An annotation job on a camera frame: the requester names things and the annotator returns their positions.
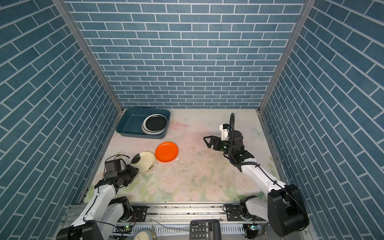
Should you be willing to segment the orange plastic plate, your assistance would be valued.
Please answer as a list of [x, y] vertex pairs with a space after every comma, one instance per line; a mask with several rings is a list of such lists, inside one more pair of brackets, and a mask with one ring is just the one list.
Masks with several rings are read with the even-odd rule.
[[177, 158], [178, 146], [173, 142], [161, 143], [155, 150], [155, 157], [159, 162], [168, 163]]

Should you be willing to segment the cream plate with dark spot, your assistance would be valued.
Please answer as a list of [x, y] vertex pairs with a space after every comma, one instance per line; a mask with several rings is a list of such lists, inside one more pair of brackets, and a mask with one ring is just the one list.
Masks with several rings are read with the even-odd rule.
[[150, 172], [156, 163], [156, 157], [152, 152], [144, 151], [136, 154], [132, 161], [131, 165], [139, 169], [139, 174], [146, 174]]

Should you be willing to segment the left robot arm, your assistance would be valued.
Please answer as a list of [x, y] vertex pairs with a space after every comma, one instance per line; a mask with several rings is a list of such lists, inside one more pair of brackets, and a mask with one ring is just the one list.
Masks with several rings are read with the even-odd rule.
[[133, 209], [127, 197], [116, 198], [121, 186], [128, 186], [139, 169], [127, 165], [120, 172], [109, 172], [106, 179], [100, 180], [95, 192], [82, 213], [67, 228], [61, 229], [57, 240], [107, 240], [119, 220], [130, 221]]

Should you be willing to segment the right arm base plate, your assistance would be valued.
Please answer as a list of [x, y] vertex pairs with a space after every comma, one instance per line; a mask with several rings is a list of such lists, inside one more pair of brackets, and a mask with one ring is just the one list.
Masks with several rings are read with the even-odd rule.
[[225, 204], [222, 206], [222, 210], [227, 216], [227, 221], [265, 221], [265, 219], [260, 218], [257, 215], [251, 215], [246, 209], [245, 204], [233, 205]]

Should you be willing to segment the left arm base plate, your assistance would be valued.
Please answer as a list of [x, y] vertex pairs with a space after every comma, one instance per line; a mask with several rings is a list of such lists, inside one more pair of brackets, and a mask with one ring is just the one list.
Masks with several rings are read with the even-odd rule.
[[145, 222], [148, 208], [148, 206], [131, 206], [129, 212], [127, 214], [123, 214], [123, 216], [119, 219], [119, 222]]

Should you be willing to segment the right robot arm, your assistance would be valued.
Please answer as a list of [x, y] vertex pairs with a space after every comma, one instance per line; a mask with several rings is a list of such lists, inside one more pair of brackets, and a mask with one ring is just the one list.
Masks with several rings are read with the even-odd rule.
[[266, 194], [266, 202], [253, 196], [241, 199], [239, 208], [244, 219], [258, 217], [266, 220], [279, 237], [302, 231], [310, 224], [299, 188], [285, 184], [265, 170], [245, 149], [239, 131], [223, 130], [221, 137], [206, 136], [203, 140], [209, 149], [222, 152]]

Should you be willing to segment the black round plate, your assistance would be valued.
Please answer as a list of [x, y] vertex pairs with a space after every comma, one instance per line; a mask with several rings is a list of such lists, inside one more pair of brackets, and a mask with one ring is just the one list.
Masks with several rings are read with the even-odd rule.
[[165, 131], [167, 125], [168, 119], [164, 115], [153, 114], [145, 118], [142, 130], [148, 135], [160, 135]]

